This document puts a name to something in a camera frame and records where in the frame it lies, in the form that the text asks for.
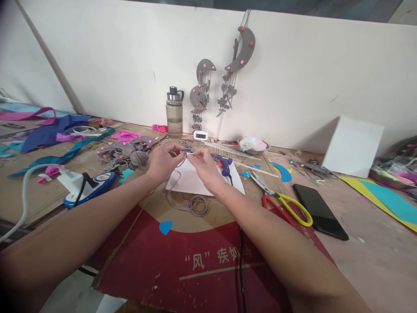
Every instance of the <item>red scissor handle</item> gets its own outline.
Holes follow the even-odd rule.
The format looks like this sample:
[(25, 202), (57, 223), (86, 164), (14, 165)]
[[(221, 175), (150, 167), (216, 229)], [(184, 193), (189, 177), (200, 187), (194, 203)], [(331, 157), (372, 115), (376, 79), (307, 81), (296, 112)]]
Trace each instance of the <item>red scissor handle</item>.
[(288, 217), (288, 215), (280, 209), (279, 206), (277, 206), (275, 204), (274, 201), (271, 200), (271, 198), (268, 195), (264, 195), (262, 197), (262, 205), (264, 208), (268, 209), (268, 204), (267, 202), (269, 202), (274, 208), (277, 209), (277, 211), (280, 213), (279, 217), (282, 218), (284, 221), (286, 221), (288, 224), (290, 224), (291, 226), (295, 227), (294, 223), (290, 220), (290, 218)]

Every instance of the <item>hand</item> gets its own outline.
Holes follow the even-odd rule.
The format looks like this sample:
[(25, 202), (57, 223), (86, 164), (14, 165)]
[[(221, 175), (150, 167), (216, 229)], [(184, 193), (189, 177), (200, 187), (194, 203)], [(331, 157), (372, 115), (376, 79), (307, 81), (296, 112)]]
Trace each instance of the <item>hand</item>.
[(146, 174), (160, 184), (169, 178), (185, 156), (185, 148), (180, 144), (173, 142), (162, 144), (150, 153), (150, 166)]
[(200, 149), (195, 151), (194, 154), (189, 154), (188, 160), (195, 167), (197, 175), (210, 193), (226, 183), (218, 172), (209, 149)]

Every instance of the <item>left hand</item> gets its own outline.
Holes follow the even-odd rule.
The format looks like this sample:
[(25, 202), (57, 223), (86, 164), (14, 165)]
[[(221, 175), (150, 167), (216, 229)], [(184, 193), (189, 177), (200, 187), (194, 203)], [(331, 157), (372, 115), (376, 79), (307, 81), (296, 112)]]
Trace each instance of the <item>left hand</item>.
[(146, 174), (160, 184), (169, 178), (186, 154), (185, 148), (180, 144), (164, 143), (150, 153), (150, 166)]

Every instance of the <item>plastic bag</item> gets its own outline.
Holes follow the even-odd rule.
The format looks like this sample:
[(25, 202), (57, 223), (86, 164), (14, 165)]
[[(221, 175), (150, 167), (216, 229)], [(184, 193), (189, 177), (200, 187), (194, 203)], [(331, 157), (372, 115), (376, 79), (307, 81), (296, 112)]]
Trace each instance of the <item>plastic bag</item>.
[(250, 149), (256, 151), (265, 151), (267, 145), (256, 137), (245, 136), (239, 141), (239, 148), (242, 151), (247, 151)]

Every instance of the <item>yellow felt sheet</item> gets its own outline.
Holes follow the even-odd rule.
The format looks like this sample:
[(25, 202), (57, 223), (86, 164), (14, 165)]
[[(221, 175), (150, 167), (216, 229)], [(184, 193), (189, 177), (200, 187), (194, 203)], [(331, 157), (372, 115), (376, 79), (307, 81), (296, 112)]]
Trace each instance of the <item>yellow felt sheet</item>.
[(405, 226), (407, 226), (408, 228), (410, 228), (411, 230), (413, 230), (413, 231), (415, 231), (417, 233), (417, 225), (416, 224), (412, 224), (412, 223), (409, 223), (409, 222), (406, 222), (404, 220), (399, 219), (371, 191), (369, 191), (369, 189), (367, 187), (365, 187), (364, 184), (361, 183), (361, 180), (363, 180), (363, 181), (366, 181), (366, 182), (375, 184), (374, 181), (367, 180), (367, 179), (362, 179), (362, 178), (361, 179), (358, 179), (358, 178), (354, 178), (354, 177), (341, 177), (340, 176), (339, 178), (341, 180), (343, 180), (344, 182), (346, 182), (347, 184), (349, 184), (349, 186), (351, 186), (357, 192), (359, 192), (360, 194), (362, 194), (362, 196), (364, 196), (367, 199), (369, 199), (373, 204), (375, 204), (377, 207), (379, 207), (385, 213), (391, 215), (398, 222), (404, 224)]

